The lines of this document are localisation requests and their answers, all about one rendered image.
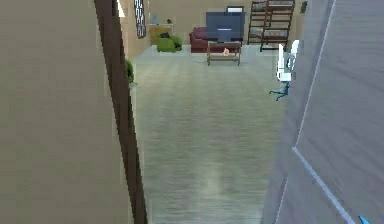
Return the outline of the white office chair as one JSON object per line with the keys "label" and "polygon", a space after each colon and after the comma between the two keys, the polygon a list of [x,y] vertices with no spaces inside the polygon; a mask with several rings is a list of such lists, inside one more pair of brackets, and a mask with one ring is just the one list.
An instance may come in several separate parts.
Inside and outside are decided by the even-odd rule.
{"label": "white office chair", "polygon": [[296,56],[298,52],[300,41],[294,40],[291,44],[289,52],[284,50],[282,44],[278,47],[278,61],[276,67],[277,80],[284,84],[284,88],[281,91],[270,90],[270,94],[276,94],[276,100],[287,96],[289,93],[290,83],[294,74]]}

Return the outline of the brown wooden shelf unit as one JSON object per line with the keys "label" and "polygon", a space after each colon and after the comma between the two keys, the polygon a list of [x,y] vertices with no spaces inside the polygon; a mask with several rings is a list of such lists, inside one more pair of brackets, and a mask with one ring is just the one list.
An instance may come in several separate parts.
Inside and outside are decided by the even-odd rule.
{"label": "brown wooden shelf unit", "polygon": [[259,44],[260,51],[287,49],[295,0],[252,0],[248,44]]}

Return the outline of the yellow wooden side table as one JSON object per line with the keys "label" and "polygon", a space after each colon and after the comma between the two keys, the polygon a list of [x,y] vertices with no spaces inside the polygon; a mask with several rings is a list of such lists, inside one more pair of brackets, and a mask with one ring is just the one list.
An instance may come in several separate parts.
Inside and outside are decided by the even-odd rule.
{"label": "yellow wooden side table", "polygon": [[172,24],[150,24],[149,25],[149,36],[150,36],[150,44],[156,45],[157,44],[157,37],[162,33],[169,33],[171,34],[173,32],[173,25]]}

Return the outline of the black framed wall picture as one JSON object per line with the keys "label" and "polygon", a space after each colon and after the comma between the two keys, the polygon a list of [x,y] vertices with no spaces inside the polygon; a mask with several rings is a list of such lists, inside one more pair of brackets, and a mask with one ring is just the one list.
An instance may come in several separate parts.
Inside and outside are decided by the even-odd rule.
{"label": "black framed wall picture", "polygon": [[146,36],[144,0],[133,0],[136,20],[136,33],[139,39]]}

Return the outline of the green house plant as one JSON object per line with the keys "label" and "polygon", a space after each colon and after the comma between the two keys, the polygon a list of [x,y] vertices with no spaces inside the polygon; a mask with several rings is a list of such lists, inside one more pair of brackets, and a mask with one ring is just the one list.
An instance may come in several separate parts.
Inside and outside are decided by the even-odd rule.
{"label": "green house plant", "polygon": [[133,65],[127,59],[125,60],[125,67],[126,67],[127,80],[129,83],[132,83],[134,81]]}

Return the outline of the grey room door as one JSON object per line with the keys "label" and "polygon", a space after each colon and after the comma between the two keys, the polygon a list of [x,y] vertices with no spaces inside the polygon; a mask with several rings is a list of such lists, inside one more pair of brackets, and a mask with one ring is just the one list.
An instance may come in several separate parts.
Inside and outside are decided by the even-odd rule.
{"label": "grey room door", "polygon": [[384,0],[309,0],[261,224],[384,224]]}

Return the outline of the dark red sofa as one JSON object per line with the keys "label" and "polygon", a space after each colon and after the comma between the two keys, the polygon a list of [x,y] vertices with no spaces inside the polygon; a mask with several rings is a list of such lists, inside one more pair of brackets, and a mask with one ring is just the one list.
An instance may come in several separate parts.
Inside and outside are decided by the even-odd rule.
{"label": "dark red sofa", "polygon": [[[208,47],[208,41],[206,40],[206,28],[205,27],[194,27],[192,32],[189,34],[191,52],[192,53],[206,53]],[[210,47],[211,53],[222,53],[223,47]]]}

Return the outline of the grey television set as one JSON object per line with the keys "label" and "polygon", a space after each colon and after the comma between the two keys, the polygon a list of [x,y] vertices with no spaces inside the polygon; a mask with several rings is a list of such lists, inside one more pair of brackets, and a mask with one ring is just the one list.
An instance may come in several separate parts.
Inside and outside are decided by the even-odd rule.
{"label": "grey television set", "polygon": [[207,12],[205,38],[216,42],[241,42],[244,24],[244,12]]}

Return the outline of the brown wooden coffee table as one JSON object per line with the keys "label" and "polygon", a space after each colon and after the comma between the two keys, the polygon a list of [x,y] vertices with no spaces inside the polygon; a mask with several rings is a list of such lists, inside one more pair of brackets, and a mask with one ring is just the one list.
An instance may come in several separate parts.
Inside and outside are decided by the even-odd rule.
{"label": "brown wooden coffee table", "polygon": [[241,47],[240,42],[209,42],[206,49],[207,65],[212,61],[232,61],[240,65]]}

